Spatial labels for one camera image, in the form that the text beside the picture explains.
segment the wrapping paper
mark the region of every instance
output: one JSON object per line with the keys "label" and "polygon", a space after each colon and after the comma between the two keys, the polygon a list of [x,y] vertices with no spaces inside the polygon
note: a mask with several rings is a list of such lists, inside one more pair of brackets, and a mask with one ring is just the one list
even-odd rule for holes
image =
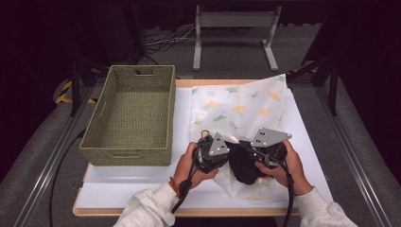
{"label": "wrapping paper", "polygon": [[[219,132],[224,140],[251,141],[259,128],[279,131],[286,90],[286,75],[241,85],[205,85],[192,88],[190,136],[198,142],[202,131]],[[265,199],[277,188],[273,179],[258,179],[253,185],[236,180],[228,164],[215,181],[240,200]]]}

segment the person's left hand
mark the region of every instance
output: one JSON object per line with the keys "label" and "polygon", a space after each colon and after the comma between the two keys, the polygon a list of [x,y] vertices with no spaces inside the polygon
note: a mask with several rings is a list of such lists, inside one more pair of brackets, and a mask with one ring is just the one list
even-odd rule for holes
{"label": "person's left hand", "polygon": [[[195,150],[196,146],[196,143],[189,143],[188,148],[186,149],[186,153],[181,156],[180,161],[177,164],[174,174],[174,181],[177,185],[188,178],[189,169],[192,165],[192,153]],[[205,174],[200,170],[196,171],[194,177],[192,178],[191,189],[198,186],[204,180],[213,179],[216,174],[218,174],[218,169],[214,169],[208,174]]]}

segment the sweatshirt cuff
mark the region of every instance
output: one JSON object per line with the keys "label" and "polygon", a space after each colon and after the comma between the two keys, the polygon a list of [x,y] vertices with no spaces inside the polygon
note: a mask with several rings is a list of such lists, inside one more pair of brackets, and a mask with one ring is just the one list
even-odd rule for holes
{"label": "sweatshirt cuff", "polygon": [[179,201],[177,193],[171,188],[169,183],[163,183],[153,194],[153,198],[159,201],[159,205],[170,210]]}
{"label": "sweatshirt cuff", "polygon": [[303,196],[296,196],[294,200],[298,205],[302,219],[324,216],[326,213],[328,202],[315,187]]}

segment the white sleeve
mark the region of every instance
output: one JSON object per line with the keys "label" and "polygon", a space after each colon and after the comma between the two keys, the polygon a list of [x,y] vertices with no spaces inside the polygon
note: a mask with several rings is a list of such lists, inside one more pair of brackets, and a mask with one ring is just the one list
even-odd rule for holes
{"label": "white sleeve", "polygon": [[296,196],[295,202],[301,213],[301,227],[356,226],[336,202],[325,201],[316,188],[303,196]]}
{"label": "white sleeve", "polygon": [[172,226],[175,217],[171,209],[177,202],[176,192],[168,183],[162,184],[155,192],[140,191],[130,198],[114,227]]}

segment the green woven basket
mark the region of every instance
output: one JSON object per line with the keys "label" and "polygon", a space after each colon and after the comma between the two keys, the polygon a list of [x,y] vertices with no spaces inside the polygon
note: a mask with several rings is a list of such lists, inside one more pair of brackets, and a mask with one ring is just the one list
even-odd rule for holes
{"label": "green woven basket", "polygon": [[113,65],[80,151],[94,166],[169,166],[173,65]]}

